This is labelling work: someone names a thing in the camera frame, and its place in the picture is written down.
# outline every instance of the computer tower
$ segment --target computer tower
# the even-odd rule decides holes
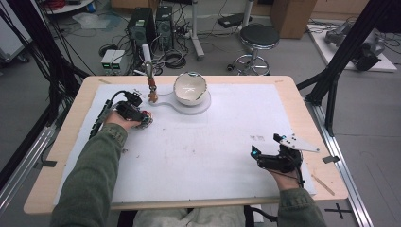
[[[160,36],[158,39],[159,49],[164,51],[174,49],[173,8],[159,6],[155,22],[157,35]]]
[[[151,8],[135,8],[127,25],[127,30],[136,45],[155,46],[155,44],[152,45],[156,39],[156,28]]]

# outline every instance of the cardboard box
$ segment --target cardboard box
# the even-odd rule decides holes
[[[158,0],[112,0],[112,8],[114,9],[135,9],[141,7],[152,8],[153,12],[155,12],[158,5]]]
[[[318,0],[312,18],[346,20],[358,17],[369,0]]]
[[[270,20],[280,38],[300,39],[317,0],[275,0]]]

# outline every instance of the green jacket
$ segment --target green jacket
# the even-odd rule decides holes
[[[62,187],[50,226],[104,226],[109,215],[118,162],[127,132],[106,124],[83,148]],[[279,226],[325,226],[322,214],[304,189],[280,193]]]

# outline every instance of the metal frame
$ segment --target metal frame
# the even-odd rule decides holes
[[[0,217],[4,214],[12,198],[20,189],[21,185],[24,183],[30,170],[34,167],[39,157],[44,152],[45,148],[52,139],[56,131],[56,123],[53,123],[49,127],[44,127],[39,133],[36,140],[31,143],[29,151],[26,153],[24,159],[19,163],[19,165],[12,172],[12,175],[8,178],[7,182],[2,186],[0,191]]]
[[[349,194],[348,201],[350,202],[351,207],[354,211],[357,223],[359,224],[359,226],[373,227],[374,225],[372,224],[371,218],[368,214],[368,211],[366,210],[365,204],[362,201],[362,197],[359,195],[359,192],[357,191],[357,186],[355,185],[352,175],[348,169],[348,166],[345,163],[345,160],[342,156],[339,144],[337,143],[336,138],[330,135],[329,131],[324,125],[325,121],[324,109],[321,106],[313,106],[313,105],[310,106],[313,110],[313,113],[316,116],[317,123],[320,126],[322,137],[330,154],[332,156],[338,156],[340,158],[340,160],[336,162],[336,168],[339,171],[348,189],[348,194]]]

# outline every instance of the person's left hand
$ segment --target person's left hand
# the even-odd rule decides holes
[[[123,127],[126,131],[128,131],[131,127],[139,126],[141,122],[139,121],[128,121],[124,119],[118,112],[111,111],[109,116],[107,116],[106,120],[104,121],[105,124],[107,123],[114,123]]]

